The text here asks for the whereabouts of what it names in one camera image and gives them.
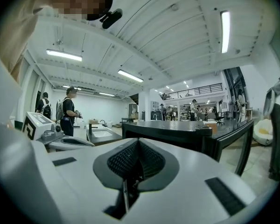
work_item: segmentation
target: balcony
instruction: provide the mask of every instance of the balcony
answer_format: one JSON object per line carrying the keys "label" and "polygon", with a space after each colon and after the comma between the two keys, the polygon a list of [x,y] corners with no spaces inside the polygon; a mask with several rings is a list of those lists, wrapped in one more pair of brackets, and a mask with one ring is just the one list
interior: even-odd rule
{"label": "balcony", "polygon": [[177,91],[172,93],[163,94],[161,98],[163,100],[189,98],[191,96],[207,95],[215,92],[223,91],[222,83],[202,86],[194,89],[188,89],[184,91]]}

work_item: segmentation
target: gray pants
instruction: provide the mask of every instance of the gray pants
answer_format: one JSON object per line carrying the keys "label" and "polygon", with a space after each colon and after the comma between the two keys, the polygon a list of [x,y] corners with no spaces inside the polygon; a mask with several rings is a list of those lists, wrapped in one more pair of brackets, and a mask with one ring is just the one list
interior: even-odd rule
{"label": "gray pants", "polygon": [[273,143],[270,169],[272,173],[280,174],[280,105],[274,105],[271,120],[273,125]]}

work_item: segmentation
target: black shirt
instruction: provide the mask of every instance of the black shirt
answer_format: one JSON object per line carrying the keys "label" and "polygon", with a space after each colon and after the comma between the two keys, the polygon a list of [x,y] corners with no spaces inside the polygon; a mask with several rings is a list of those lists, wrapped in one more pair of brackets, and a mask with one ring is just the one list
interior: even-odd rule
{"label": "black shirt", "polygon": [[44,103],[43,103],[43,101],[42,101],[42,99],[41,99],[40,101],[38,101],[36,110],[42,111],[43,106],[44,106]]}
{"label": "black shirt", "polygon": [[69,116],[66,112],[68,110],[75,112],[75,106],[70,98],[68,98],[67,100],[65,100],[65,99],[66,98],[64,98],[64,100],[63,100],[63,113],[64,113],[65,117],[70,117],[71,123],[73,124],[75,122],[75,117]]}

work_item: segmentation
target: fluorescent light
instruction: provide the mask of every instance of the fluorescent light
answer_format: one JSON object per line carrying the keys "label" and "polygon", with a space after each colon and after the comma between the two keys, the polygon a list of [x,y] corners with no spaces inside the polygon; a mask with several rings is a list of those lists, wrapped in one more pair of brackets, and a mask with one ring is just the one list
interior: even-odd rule
{"label": "fluorescent light", "polygon": [[222,53],[226,53],[228,50],[229,36],[230,36],[230,12],[221,13],[222,20]]}
{"label": "fluorescent light", "polygon": [[51,55],[51,56],[60,56],[60,57],[64,57],[64,58],[68,58],[68,59],[72,59],[72,60],[76,60],[76,61],[80,61],[80,62],[82,61],[81,56],[73,55],[73,54],[70,54],[67,52],[63,52],[63,51],[47,49],[47,54]]}
{"label": "fluorescent light", "polygon": [[133,76],[133,75],[131,75],[131,74],[129,74],[129,73],[123,71],[123,70],[119,70],[119,71],[118,71],[118,74],[121,74],[121,75],[123,75],[123,76],[125,76],[125,77],[129,77],[129,78],[131,78],[131,79],[133,79],[133,80],[135,80],[135,81],[138,81],[138,82],[143,82],[142,79],[140,79],[140,78],[138,78],[138,77],[135,77],[135,76]]}
{"label": "fluorescent light", "polygon": [[110,94],[106,94],[106,93],[102,93],[102,92],[100,92],[99,94],[100,94],[100,95],[115,96],[115,95],[110,95]]}

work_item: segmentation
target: black faucet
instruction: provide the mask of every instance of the black faucet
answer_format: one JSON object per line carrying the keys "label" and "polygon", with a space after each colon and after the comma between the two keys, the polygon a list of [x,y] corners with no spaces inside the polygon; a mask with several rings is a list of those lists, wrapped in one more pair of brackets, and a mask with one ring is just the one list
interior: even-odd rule
{"label": "black faucet", "polygon": [[106,121],[104,121],[103,119],[100,121],[100,122],[104,122],[104,124],[102,125],[102,126],[104,126],[104,127],[107,127],[107,125],[106,125]]}

